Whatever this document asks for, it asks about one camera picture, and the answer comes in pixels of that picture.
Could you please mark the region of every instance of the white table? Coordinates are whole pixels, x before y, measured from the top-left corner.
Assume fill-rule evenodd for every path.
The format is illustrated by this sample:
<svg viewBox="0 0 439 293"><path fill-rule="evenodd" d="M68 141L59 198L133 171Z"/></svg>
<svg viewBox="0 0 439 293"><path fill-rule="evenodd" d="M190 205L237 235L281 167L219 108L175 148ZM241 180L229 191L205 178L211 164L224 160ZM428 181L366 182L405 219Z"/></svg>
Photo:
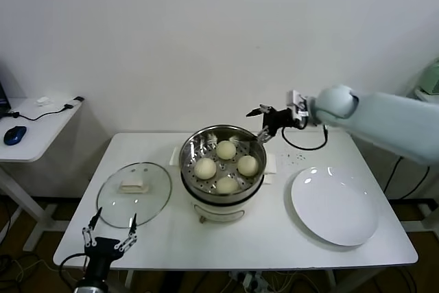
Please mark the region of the white table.
<svg viewBox="0 0 439 293"><path fill-rule="evenodd" d="M84 250L81 230L96 212L96 197L106 179L127 164L151 161L165 166L173 181L168 205L151 222L137 229L138 242L112 264L124 270L280 270L334 269L393 266L414 263L418 255L382 190L348 134L330 131L327 146L315 152L289 147L280 137L265 144L276 155L277 174L271 185L262 186L253 206L236 222L218 224L198 221L191 208L179 169L168 166L176 145L190 133L116 134L97 168L70 225L54 255L60 262ZM322 133L288 132L300 145L318 145ZM311 233L292 212L292 179L311 166L344 166L367 178L364 187L377 203L379 227L375 235L356 248L336 246ZM128 230L112 228L99 221L96 236L123 239ZM83 259L68 266L80 267ZM378 272L354 274L337 287L349 292Z"/></svg>
<svg viewBox="0 0 439 293"><path fill-rule="evenodd" d="M19 111L20 114L26 117L36 118L43 113L60 110L64 104L71 100L72 97L57 97L53 99L52 104L46 106L35 105L35 99L10 99L9 101L11 111ZM29 121L20 117L0 119L0 138L2 139L10 128L15 126L27 127L27 132L20 143L6 145L3 141L0 142L0 163L30 163L37 161L66 126L70 118L78 111L79 107L80 104L61 113L45 116L38 121ZM27 239L23 250L33 250L44 231L64 231L66 229L68 221L53 221L51 218L51 214L56 208L55 204L42 209L2 168L0 168L0 189L20 206L11 217L11 225L18 218L21 209L24 209L38 222ZM3 237L5 232L6 227L2 230L0 236Z"/></svg>

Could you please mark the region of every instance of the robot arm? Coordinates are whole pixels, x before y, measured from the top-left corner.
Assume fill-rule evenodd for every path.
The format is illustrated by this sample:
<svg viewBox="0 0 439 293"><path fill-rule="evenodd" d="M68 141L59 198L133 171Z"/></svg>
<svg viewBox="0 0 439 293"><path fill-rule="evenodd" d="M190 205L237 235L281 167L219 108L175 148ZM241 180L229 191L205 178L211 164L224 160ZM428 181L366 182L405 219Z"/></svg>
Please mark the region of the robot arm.
<svg viewBox="0 0 439 293"><path fill-rule="evenodd" d="M261 142L270 140L282 127L326 124L417 163L439 162L437 105L383 93L363 95L340 85L323 90L316 98L289 92L287 106L282 111L266 106L268 111L261 110ZM248 116L257 115L257 110Z"/></svg>

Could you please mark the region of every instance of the computer mouse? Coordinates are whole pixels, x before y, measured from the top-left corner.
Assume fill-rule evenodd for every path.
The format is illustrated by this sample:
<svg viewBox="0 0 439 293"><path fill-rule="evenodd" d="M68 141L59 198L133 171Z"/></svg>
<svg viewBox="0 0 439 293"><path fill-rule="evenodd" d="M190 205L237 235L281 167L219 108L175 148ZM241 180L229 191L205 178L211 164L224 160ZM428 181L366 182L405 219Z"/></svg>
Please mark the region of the computer mouse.
<svg viewBox="0 0 439 293"><path fill-rule="evenodd" d="M3 142L6 145L15 145L21 141L26 131L26 126L15 126L5 133Z"/></svg>

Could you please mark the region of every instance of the table leg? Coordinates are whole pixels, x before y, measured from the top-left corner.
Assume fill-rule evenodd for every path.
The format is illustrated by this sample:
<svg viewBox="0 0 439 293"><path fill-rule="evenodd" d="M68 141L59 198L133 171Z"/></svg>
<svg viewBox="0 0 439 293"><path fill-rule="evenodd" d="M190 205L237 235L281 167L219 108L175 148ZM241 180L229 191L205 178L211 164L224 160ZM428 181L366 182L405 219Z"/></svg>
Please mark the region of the table leg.
<svg viewBox="0 0 439 293"><path fill-rule="evenodd" d="M406 233L432 232L439 239L439 209L430 211L427 205L419 205L425 216L422 221L401 221Z"/></svg>
<svg viewBox="0 0 439 293"><path fill-rule="evenodd" d="M349 293L355 288L367 282L369 279L375 277L385 268L364 268L354 271L345 279L340 281L334 288L331 288L329 293Z"/></svg>
<svg viewBox="0 0 439 293"><path fill-rule="evenodd" d="M17 207L14 214L12 214L11 216L11 223L9 224L9 220L6 222L5 226L3 227L3 229L1 229L0 231L0 242L3 240L3 238L6 236L6 231L8 230L8 226L11 227L16 219L19 218L20 214L21 214L21 207Z"/></svg>
<svg viewBox="0 0 439 293"><path fill-rule="evenodd" d="M20 185L15 182L4 170L0 167L0 189L3 190L13 201L21 206L29 215L35 220L41 221L45 217L44 209L38 205L31 196L23 190Z"/></svg>
<svg viewBox="0 0 439 293"><path fill-rule="evenodd" d="M128 289L131 288L133 274L134 274L134 270L129 270L128 274L126 274L125 287L128 288Z"/></svg>
<svg viewBox="0 0 439 293"><path fill-rule="evenodd" d="M334 270L325 270L325 272L328 276L329 286L331 286L331 288L334 288L335 286L337 286L337 281L335 280Z"/></svg>
<svg viewBox="0 0 439 293"><path fill-rule="evenodd" d="M50 204L45 209L45 218L51 219L51 215L56 210L57 204ZM60 231L65 232L67 227L69 226L70 221L51 221L49 224L47 221L38 222L34 230L32 230L31 234L27 238L25 245L23 246L23 250L25 252L31 252L34 250L35 246L39 242L41 235L45 231Z"/></svg>
<svg viewBox="0 0 439 293"><path fill-rule="evenodd" d="M34 230L27 238L27 241L23 247L25 252L30 252L35 248L36 244L41 238L41 235L45 231L66 231L69 221L54 221L51 217L56 209L56 204L50 204L46 207L46 209L40 207L40 205L38 205L35 200L33 200L32 197L29 196L26 191L24 191L23 188L20 187L20 185L15 182L15 180L11 178L1 167L0 189L7 193L7 195L20 206L17 211L24 209L37 221ZM19 216L19 212L17 213L17 211L11 217L11 225Z"/></svg>

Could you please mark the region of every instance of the floor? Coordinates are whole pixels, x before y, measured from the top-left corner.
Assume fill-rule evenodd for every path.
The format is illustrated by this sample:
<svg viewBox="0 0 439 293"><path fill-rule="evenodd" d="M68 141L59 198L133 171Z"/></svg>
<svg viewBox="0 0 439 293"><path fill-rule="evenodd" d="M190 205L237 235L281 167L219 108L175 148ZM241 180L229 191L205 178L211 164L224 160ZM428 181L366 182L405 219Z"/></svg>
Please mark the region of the floor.
<svg viewBox="0 0 439 293"><path fill-rule="evenodd" d="M3 228L8 220L7 213L4 209L3 203L0 203L0 228ZM16 209L16 205L12 201L6 202L11 213ZM69 220L73 216L77 203L66 202L60 204L57 208L54 217L56 220ZM395 213L400 220L419 220L422 218L420 212L411 206L397 206L394 207ZM8 236L6 237L2 246L0 246L0 255L10 254L12 258L17 258L23 255L22 247L27 239L27 236L32 231L35 221L28 216L28 214L22 212L18 220L11 227ZM38 243L35 253L47 264L56 270L56 266L52 262L52 256L61 240L62 233L45 233ZM373 280L365 283L356 293L386 293L386 292L415 292L414 289L409 289L404 278L407 278L405 270L409 270L412 274L419 293L439 292L439 242L435 236L431 233L410 233L409 237L416 247L419 254L419 262L413 266L404 267L405 277L401 276L401 272L398 268L387 269L378 274ZM36 261L36 257L28 255L19 260L23 268L32 265ZM56 271L47 269L43 264L39 264L28 270L26 275L30 273L30 276L20 284L21 291L14 285L13 288L4 289L7 286L11 286L10 282L4 282L7 279L16 278L19 273L18 266L14 263L13 266L6 272L2 273L0 264L0 291L2 292L68 292L68 288L60 280ZM335 272L337 280L342 279L348 275L352 270L338 270ZM81 270L69 270L69 273L73 278L79 279L82 275ZM321 293L326 292L329 289L329 284L325 272L321 270L305 271L301 272L309 277L315 285L318 287ZM132 291L134 293L158 293L166 285L172 285L170 282L165 282L169 278L165 279L166 272L163 271L145 271L135 272L132 282ZM205 275L204 272L186 272L183 275L182 283L180 285L179 293L193 292L194 288L198 284L198 281ZM124 280L126 272L112 271L110 277ZM277 272L264 272L263 276L274 286L276 291L279 291L284 283L288 283L291 278L291 274L277 273ZM294 289L292 292L310 293L313 291L301 275L296 275L290 285L287 286L283 292L291 292L292 285ZM228 275L226 272L210 272L205 277L201 284L198 286L196 292L214 292L214 293L239 293L244 292L241 286L234 287L233 283L230 284L224 291L224 287L228 283Z"/></svg>

